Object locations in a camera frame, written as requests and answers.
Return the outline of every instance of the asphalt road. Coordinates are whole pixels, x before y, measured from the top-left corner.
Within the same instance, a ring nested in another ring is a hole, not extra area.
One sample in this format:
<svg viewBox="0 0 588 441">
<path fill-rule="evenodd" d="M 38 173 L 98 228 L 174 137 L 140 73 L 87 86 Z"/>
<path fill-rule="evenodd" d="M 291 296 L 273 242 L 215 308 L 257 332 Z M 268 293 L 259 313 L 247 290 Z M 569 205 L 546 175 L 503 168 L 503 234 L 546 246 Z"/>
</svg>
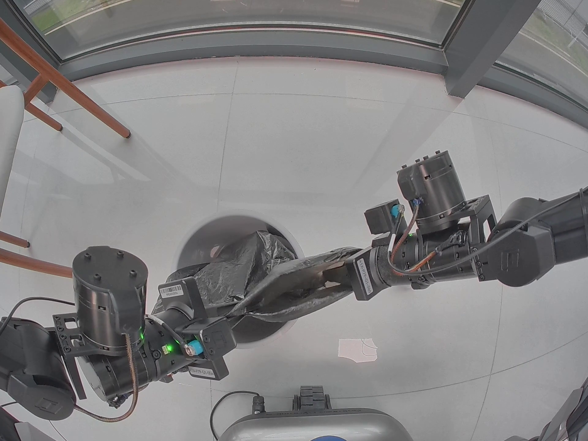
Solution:
<svg viewBox="0 0 588 441">
<path fill-rule="evenodd" d="M 437 0 L 131 0 L 73 21 L 46 38 L 62 58 L 145 33 L 234 22 L 360 26 L 441 41 L 458 11 Z"/>
<path fill-rule="evenodd" d="M 517 34 L 500 61 L 533 75 L 588 106 L 588 77 L 571 63 L 532 39 Z"/>
</svg>

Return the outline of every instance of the chair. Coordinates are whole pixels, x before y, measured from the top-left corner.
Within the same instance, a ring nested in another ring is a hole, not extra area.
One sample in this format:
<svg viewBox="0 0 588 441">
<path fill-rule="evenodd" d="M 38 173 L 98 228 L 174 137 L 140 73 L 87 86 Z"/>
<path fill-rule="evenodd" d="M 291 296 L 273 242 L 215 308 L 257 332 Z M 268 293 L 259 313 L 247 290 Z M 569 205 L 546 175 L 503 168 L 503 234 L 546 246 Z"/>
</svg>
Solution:
<svg viewBox="0 0 588 441">
<path fill-rule="evenodd" d="M 25 98 L 17 86 L 0 88 L 0 213 L 6 196 L 8 178 L 12 169 L 12 161 L 17 150 L 18 136 L 21 133 L 22 120 L 25 115 Z M 0 232 L 0 240 L 23 248 L 31 244 L 20 237 Z M 0 263 L 31 269 L 49 275 L 71 277 L 71 268 L 55 263 L 37 260 L 30 256 L 16 254 L 0 248 Z"/>
</svg>

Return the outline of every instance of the blue circle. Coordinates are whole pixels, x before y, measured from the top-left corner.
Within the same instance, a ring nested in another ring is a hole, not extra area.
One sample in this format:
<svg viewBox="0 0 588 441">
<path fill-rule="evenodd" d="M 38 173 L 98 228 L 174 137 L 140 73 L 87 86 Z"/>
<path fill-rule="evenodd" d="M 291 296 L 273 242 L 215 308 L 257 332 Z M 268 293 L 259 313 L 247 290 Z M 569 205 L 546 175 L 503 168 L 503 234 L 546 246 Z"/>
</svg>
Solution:
<svg viewBox="0 0 588 441">
<path fill-rule="evenodd" d="M 338 436 L 320 436 L 315 437 L 312 441 L 345 441 L 345 439 Z"/>
</svg>

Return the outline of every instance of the window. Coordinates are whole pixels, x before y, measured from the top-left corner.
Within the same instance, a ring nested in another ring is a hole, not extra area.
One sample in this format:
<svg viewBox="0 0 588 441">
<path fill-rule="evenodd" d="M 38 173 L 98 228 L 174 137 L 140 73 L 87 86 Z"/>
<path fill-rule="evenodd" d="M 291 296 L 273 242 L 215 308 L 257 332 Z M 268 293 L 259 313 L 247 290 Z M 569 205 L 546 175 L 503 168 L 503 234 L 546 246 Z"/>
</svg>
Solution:
<svg viewBox="0 0 588 441">
<path fill-rule="evenodd" d="M 588 0 L 542 0 L 499 64 L 588 107 Z"/>
<path fill-rule="evenodd" d="M 345 29 L 439 47 L 465 0 L 49 0 L 22 7 L 62 59 L 129 39 L 224 26 Z"/>
</svg>

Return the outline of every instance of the gray window frame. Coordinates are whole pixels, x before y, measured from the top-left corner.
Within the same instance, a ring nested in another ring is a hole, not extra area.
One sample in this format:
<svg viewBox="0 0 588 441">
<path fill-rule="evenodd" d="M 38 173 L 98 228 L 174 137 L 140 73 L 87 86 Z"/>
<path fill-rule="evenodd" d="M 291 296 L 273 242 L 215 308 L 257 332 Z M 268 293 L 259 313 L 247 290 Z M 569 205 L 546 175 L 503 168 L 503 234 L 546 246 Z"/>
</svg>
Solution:
<svg viewBox="0 0 588 441">
<path fill-rule="evenodd" d="M 214 29 L 131 40 L 71 60 L 60 59 L 12 0 L 0 15 L 71 81 L 158 62 L 227 56 L 306 56 L 381 63 L 445 77 L 447 92 L 464 98 L 476 85 L 545 107 L 588 129 L 588 107 L 531 77 L 496 63 L 541 0 L 466 0 L 440 48 L 400 38 L 341 29 L 251 27 Z M 30 68 L 0 43 L 0 65 L 20 84 Z M 53 91 L 46 90 L 45 99 Z"/>
</svg>

